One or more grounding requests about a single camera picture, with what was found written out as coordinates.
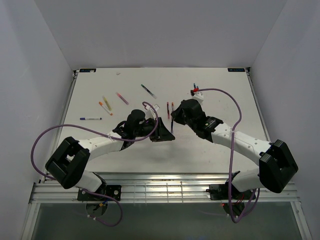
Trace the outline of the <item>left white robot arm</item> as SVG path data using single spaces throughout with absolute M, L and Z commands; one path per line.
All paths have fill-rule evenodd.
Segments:
M 47 161 L 45 168 L 64 189 L 77 187 L 95 199 L 102 199 L 107 183 L 96 173 L 86 170 L 89 161 L 130 147 L 136 140 L 148 138 L 152 142 L 175 140 L 160 117 L 152 110 L 146 113 L 134 109 L 106 136 L 76 140 L 65 138 Z

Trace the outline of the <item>dark blue pen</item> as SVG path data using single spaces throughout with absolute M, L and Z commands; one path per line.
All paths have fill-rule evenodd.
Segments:
M 174 107 L 171 108 L 171 122 L 170 122 L 170 132 L 173 134 L 174 132 L 174 118 L 172 116 L 172 113 L 174 112 Z

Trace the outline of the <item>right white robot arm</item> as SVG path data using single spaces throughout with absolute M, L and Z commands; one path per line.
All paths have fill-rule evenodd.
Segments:
M 222 120 L 207 116 L 195 99 L 182 101 L 171 116 L 174 122 L 189 126 L 199 138 L 228 147 L 256 164 L 255 169 L 232 173 L 232 181 L 225 189 L 232 199 L 259 188 L 279 194 L 299 170 L 284 141 L 269 142 L 234 131 Z

